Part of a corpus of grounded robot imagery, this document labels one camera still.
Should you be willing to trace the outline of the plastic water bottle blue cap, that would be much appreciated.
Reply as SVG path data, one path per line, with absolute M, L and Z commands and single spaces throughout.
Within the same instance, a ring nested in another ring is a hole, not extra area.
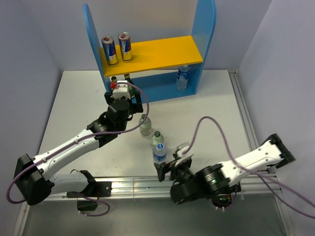
M 153 149 L 153 160 L 156 163 L 164 162 L 167 158 L 167 150 L 163 143 L 158 143 Z

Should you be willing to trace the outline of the red bull can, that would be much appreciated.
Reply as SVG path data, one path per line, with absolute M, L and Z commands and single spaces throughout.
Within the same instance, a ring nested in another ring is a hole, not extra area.
M 109 66 L 115 66 L 118 64 L 118 58 L 115 48 L 114 39 L 111 36 L 104 36 L 101 39 L 103 50 L 105 53 L 106 61 Z
M 121 32 L 118 35 L 120 51 L 123 62 L 132 61 L 131 39 L 127 32 Z

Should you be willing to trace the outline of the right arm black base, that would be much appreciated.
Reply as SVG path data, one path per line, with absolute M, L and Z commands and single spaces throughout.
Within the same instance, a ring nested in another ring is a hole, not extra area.
M 232 187 L 227 187 L 224 191 L 218 195 L 201 195 L 200 198 L 210 200 L 211 203 L 218 208 L 228 207 L 236 199 L 237 193 L 241 192 L 241 184 L 238 182 Z

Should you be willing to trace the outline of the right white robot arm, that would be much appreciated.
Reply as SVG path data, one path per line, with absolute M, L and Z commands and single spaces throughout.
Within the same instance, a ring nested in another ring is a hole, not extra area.
M 270 135 L 260 147 L 234 161 L 207 166 L 196 173 L 190 170 L 192 157 L 184 154 L 188 148 L 188 143 L 181 144 L 173 153 L 174 160 L 154 164 L 159 181 L 164 181 L 170 173 L 169 179 L 173 182 L 170 196 L 176 204 L 240 192 L 238 183 L 249 174 L 272 167 L 278 169 L 295 161 L 277 134 Z

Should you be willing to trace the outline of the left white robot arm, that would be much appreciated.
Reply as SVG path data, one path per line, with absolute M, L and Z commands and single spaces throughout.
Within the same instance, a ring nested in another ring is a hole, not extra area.
M 48 196 L 62 192 L 78 192 L 83 196 L 94 194 L 96 180 L 88 171 L 60 176 L 56 173 L 84 154 L 127 133 L 128 121 L 132 120 L 135 113 L 143 112 L 142 92 L 137 91 L 133 98 L 128 92 L 118 91 L 106 92 L 104 96 L 108 104 L 107 111 L 81 133 L 43 154 L 34 157 L 24 154 L 18 158 L 13 184 L 18 187 L 28 205 L 36 205 Z

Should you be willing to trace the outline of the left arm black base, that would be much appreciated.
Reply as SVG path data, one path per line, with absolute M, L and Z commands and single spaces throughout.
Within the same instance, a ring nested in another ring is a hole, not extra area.
M 67 192 L 67 198 L 82 198 L 83 200 L 77 200 L 77 209 L 81 213 L 86 213 L 89 216 L 93 214 L 88 211 L 95 211 L 99 205 L 107 206 L 106 212 L 101 215 L 107 214 L 110 210 L 110 205 L 104 203 L 102 197 L 110 197 L 112 190 L 112 182 L 110 181 L 95 181 L 89 183 L 88 186 L 81 192 Z

